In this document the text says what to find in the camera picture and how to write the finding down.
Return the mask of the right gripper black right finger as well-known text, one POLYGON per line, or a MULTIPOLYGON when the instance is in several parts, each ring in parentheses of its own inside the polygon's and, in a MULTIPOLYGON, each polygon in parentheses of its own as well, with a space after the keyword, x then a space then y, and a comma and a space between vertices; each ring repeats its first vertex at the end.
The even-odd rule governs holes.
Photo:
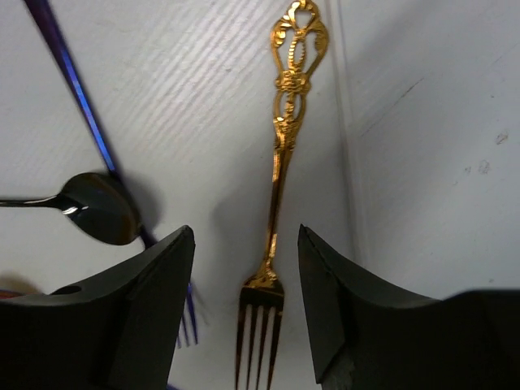
POLYGON ((298 234, 305 317, 324 389, 516 389, 519 292, 436 300, 378 277, 309 227, 298 234))

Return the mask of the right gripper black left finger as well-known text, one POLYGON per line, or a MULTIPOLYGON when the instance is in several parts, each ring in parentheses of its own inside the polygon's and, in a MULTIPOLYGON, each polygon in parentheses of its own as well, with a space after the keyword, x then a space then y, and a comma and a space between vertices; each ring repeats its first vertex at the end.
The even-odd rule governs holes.
POLYGON ((194 249, 183 226, 51 294, 2 300, 2 388, 166 388, 194 249))

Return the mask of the black spoon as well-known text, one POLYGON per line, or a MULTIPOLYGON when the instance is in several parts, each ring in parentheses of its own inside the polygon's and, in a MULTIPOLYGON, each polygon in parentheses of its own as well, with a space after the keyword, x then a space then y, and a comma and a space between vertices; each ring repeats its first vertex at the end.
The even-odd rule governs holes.
POLYGON ((47 207, 59 210, 80 230, 109 245, 128 245, 140 234, 142 219, 129 192, 109 175, 74 175, 50 197, 2 199, 2 207, 47 207))

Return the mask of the ornate gold fork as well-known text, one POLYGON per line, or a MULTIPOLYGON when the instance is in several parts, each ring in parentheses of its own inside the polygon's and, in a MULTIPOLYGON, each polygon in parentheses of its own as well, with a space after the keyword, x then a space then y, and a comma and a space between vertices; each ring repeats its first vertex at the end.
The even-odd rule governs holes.
POLYGON ((271 388, 284 312, 284 287, 275 272, 278 222, 285 180, 301 130, 311 77, 322 62, 329 34, 313 1, 292 1, 270 32, 276 67, 271 202, 266 244, 258 269, 242 284, 239 295, 234 387, 258 389, 261 376, 271 388))

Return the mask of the iridescent pink spoon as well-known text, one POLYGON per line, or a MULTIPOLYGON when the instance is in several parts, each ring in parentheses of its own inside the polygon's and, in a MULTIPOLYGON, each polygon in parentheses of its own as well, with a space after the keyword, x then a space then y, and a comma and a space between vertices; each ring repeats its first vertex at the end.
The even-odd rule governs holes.
POLYGON ((12 299, 12 298, 16 298, 16 297, 24 297, 24 296, 26 296, 25 292, 16 292, 16 291, 11 291, 11 290, 6 290, 6 289, 0 290, 0 299, 1 300, 12 299))

